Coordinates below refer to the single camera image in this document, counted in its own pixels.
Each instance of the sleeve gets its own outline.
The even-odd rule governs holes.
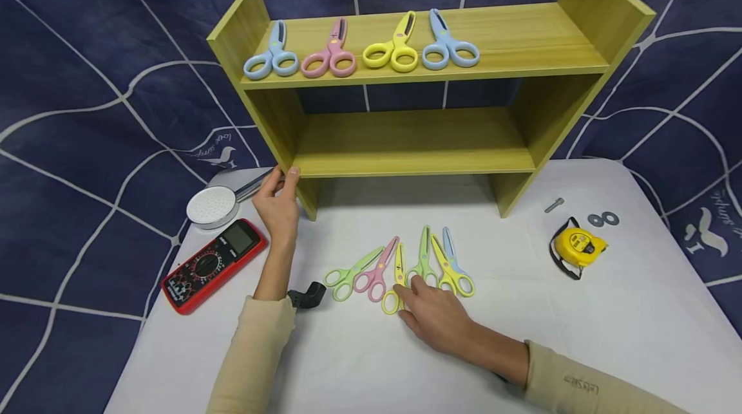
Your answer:
[[[206,408],[207,414],[265,413],[278,360],[294,329],[288,297],[248,297]]]
[[[526,401],[558,414],[687,414],[667,401],[526,341]]]

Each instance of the yellow wooden shelf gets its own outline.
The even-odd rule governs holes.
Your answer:
[[[531,172],[505,107],[309,115],[302,178]]]
[[[275,73],[250,81],[245,60],[267,49],[273,21],[263,0],[234,0],[207,40],[280,167],[301,169],[296,194],[317,216],[323,178],[488,174],[505,218],[605,86],[655,13],[640,0],[443,10],[455,38],[477,44],[479,63],[410,73],[361,61],[367,45],[392,38],[401,14],[347,17],[350,77],[307,79]],[[289,19],[286,49],[304,59],[327,46],[335,18]],[[428,11],[408,41],[421,54],[433,42]],[[522,77],[506,108],[307,115],[296,88]]]
[[[346,17],[348,33],[343,45],[356,55],[356,72],[351,76],[337,78],[328,71],[322,77],[308,79],[301,71],[289,77],[272,72],[259,81],[243,76],[240,85],[249,90],[556,76],[603,73],[609,66],[557,3],[441,10],[441,13],[456,39],[472,42],[479,48],[480,60],[476,66],[460,68],[449,62],[442,70],[431,71],[420,62],[409,73],[396,72],[389,63],[382,68],[368,68],[361,60],[363,49],[372,43],[390,40],[403,14],[355,15]],[[296,53],[301,62],[309,54],[327,47],[327,38],[336,19],[285,20],[286,50]],[[268,48],[273,23],[265,29],[262,41],[251,56]],[[422,49],[432,42],[435,37],[430,30],[428,12],[419,11],[407,44],[421,55]]]

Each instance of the blue fabric backdrop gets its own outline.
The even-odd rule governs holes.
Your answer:
[[[0,0],[0,412],[102,412],[187,199],[274,163],[204,41],[231,1]],[[543,1],[265,3],[277,19]],[[644,1],[657,19],[556,157],[630,169],[739,331],[740,0]],[[505,106],[517,84],[300,93],[309,113],[364,113]]]

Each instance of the person's left hand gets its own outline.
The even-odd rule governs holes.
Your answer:
[[[273,243],[294,243],[299,223],[299,205],[296,203],[296,184],[299,182],[299,169],[292,166],[286,180],[280,180],[282,171],[278,166],[273,169],[260,186],[258,194],[252,198],[252,204],[258,210],[260,219]]]

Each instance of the red multimeter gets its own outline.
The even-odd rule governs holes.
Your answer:
[[[172,271],[162,281],[162,291],[177,312],[190,314],[267,245],[253,224],[238,219]]]

